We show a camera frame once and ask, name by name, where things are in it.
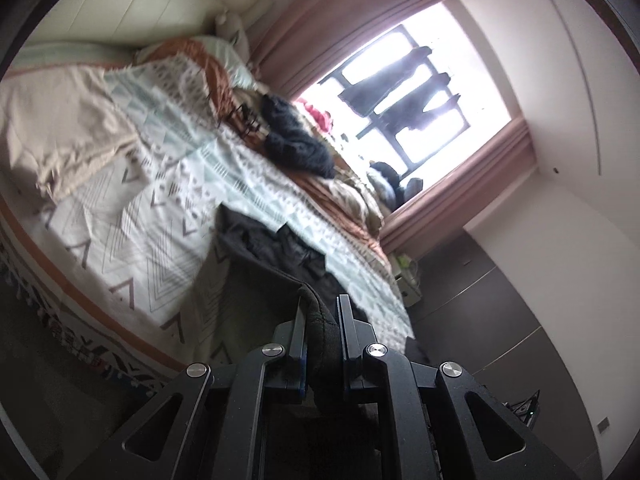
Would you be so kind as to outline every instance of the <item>headboard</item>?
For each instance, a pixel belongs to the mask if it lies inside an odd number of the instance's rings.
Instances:
[[[271,0],[60,0],[40,22],[28,44],[44,41],[143,46],[175,36],[212,34],[223,9],[256,22]]]

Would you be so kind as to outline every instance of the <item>pink curtain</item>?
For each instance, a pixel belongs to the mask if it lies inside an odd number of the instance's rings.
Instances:
[[[262,80],[298,97],[341,61],[442,0],[295,0],[252,49]]]
[[[516,118],[445,178],[388,216],[380,233],[383,250],[421,258],[535,165],[529,127]]]

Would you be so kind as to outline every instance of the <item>bedspread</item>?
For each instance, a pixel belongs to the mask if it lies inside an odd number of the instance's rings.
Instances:
[[[220,121],[201,67],[176,56],[104,81],[140,134],[134,150],[38,210],[0,178],[0,256],[72,346],[154,389],[191,362],[241,358],[261,318],[220,302],[228,261],[214,218],[225,203],[324,253],[379,340],[404,349],[412,330],[392,275]]]

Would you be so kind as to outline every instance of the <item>white stuffed toy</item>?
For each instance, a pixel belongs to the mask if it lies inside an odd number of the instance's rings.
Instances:
[[[249,40],[242,26],[242,18],[237,12],[226,10],[216,16],[216,36],[228,41],[246,64],[251,53]]]

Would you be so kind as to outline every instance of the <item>dark floor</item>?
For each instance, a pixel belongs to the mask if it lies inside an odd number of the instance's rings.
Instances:
[[[49,477],[66,478],[139,400],[69,354],[0,278],[0,402]]]
[[[419,264],[422,300],[410,307],[432,364],[456,361],[501,402],[540,393],[534,433],[582,480],[602,478],[591,423],[545,330],[482,248],[465,233]]]

